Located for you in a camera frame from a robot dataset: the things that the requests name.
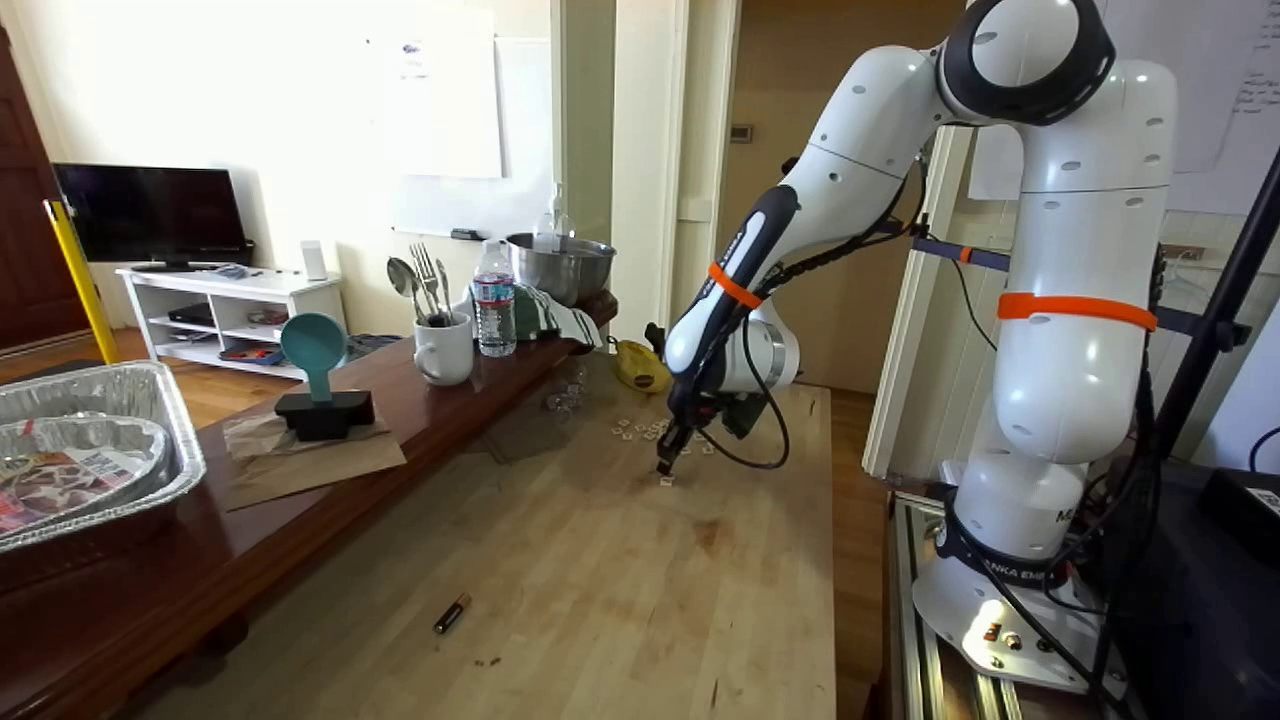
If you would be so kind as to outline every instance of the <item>kitchen utensil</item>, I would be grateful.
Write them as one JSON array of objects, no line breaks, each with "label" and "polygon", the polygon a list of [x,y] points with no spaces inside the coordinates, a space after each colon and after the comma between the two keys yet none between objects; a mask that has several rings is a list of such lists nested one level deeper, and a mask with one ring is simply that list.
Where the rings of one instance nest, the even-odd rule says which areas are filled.
[{"label": "kitchen utensil", "polygon": [[471,317],[435,313],[426,323],[418,323],[412,359],[426,366],[433,382],[463,382],[478,366]]},{"label": "kitchen utensil", "polygon": [[441,262],[433,260],[428,244],[412,244],[408,253],[426,284],[428,317],[448,313],[441,301],[441,270],[435,270]]},{"label": "kitchen utensil", "polygon": [[454,291],[448,291],[448,270],[445,270],[441,254],[435,254],[435,278],[441,278],[441,302],[448,313],[454,308]]},{"label": "kitchen utensil", "polygon": [[307,389],[315,403],[330,403],[330,373],[343,359],[349,353],[349,335],[343,329],[338,329],[338,321],[315,317],[315,313],[301,313],[285,323],[280,331],[280,349],[289,356],[289,363],[307,373]]},{"label": "kitchen utensil", "polygon": [[428,313],[418,301],[418,291],[422,291],[418,267],[408,267],[401,254],[387,254],[387,278],[394,278],[395,295],[408,295],[412,321],[426,321]]}]

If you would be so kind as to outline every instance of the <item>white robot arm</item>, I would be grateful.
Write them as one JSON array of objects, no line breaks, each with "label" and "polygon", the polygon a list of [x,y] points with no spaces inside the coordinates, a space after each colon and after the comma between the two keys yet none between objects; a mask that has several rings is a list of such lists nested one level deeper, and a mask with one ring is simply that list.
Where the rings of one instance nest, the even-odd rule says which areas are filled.
[{"label": "white robot arm", "polygon": [[[889,207],[940,122],[1018,122],[1026,190],[994,392],[1009,447],[969,459],[954,523],[966,566],[1039,584],[1080,502],[1078,465],[1117,450],[1132,425],[1173,106],[1173,74],[1117,62],[1091,0],[978,0],[940,49],[864,52],[663,340],[678,382],[660,471],[723,407],[795,381],[775,284],[893,233]],[[962,644],[974,610],[947,590],[916,588],[916,606]],[[1080,667],[1031,680],[1086,684]]]}]

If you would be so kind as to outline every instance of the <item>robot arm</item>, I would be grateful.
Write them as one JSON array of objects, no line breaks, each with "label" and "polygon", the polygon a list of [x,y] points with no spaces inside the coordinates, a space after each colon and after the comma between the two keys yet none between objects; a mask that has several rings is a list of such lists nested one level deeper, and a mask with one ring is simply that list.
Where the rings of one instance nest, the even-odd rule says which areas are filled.
[{"label": "robot arm", "polygon": [[836,244],[852,253],[883,233],[916,150],[940,122],[1051,122],[1078,113],[1107,67],[1112,42],[1091,0],[982,0],[940,49],[864,52],[791,173],[758,199],[663,340],[678,382],[656,447],[660,471],[672,471],[688,434],[721,407],[795,381],[795,335],[767,308],[787,260]]},{"label": "robot arm", "polygon": [[795,335],[767,308],[767,291],[786,278],[786,260],[864,244],[893,207],[938,114],[930,52],[876,49],[850,67],[804,157],[758,199],[733,248],[711,262],[711,274],[663,340],[663,363],[678,382],[660,471],[672,471],[688,434],[733,392],[762,392],[762,381],[795,381]]},{"label": "robot arm", "polygon": [[[1132,425],[1173,106],[1173,74],[1117,62],[1091,0],[978,0],[940,49],[864,52],[663,342],[678,382],[660,471],[721,407],[795,374],[795,340],[767,313],[767,291],[795,274],[787,260],[810,267],[883,233],[940,122],[1018,122],[1026,188],[994,381],[1002,447],[969,457],[947,538],[912,600],[986,670],[1072,690],[1101,684],[1101,664],[1080,658],[1103,656],[1095,614],[1043,602],[1043,588],[1068,584],[1059,548],[1080,465],[1117,450]],[[1002,600],[1018,610],[994,620],[986,602]],[[1058,652],[1019,656],[1009,634]]]}]

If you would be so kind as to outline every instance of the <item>cup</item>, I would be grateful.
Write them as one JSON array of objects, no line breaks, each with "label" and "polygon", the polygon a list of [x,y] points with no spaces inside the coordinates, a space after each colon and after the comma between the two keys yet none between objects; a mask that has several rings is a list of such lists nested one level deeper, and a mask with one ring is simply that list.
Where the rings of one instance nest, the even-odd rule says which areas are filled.
[{"label": "cup", "polygon": [[433,313],[418,323],[412,359],[426,366],[428,382],[471,381],[471,321],[463,313]]}]

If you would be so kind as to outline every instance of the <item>orange ring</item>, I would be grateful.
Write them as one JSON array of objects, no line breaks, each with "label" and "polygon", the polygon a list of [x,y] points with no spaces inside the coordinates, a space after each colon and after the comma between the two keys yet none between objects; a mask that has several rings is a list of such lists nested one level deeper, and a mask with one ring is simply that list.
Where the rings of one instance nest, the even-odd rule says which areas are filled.
[{"label": "orange ring", "polygon": [[1145,331],[1158,329],[1158,317],[1150,308],[1103,301],[1103,295],[1031,295],[1031,291],[1002,295],[1002,321],[1028,321],[1028,317],[1095,317],[1095,321],[1138,323]]},{"label": "orange ring", "polygon": [[733,295],[740,308],[762,308],[762,295],[754,295],[749,287],[740,287],[721,262],[708,267],[708,274],[723,287],[723,295]]}]

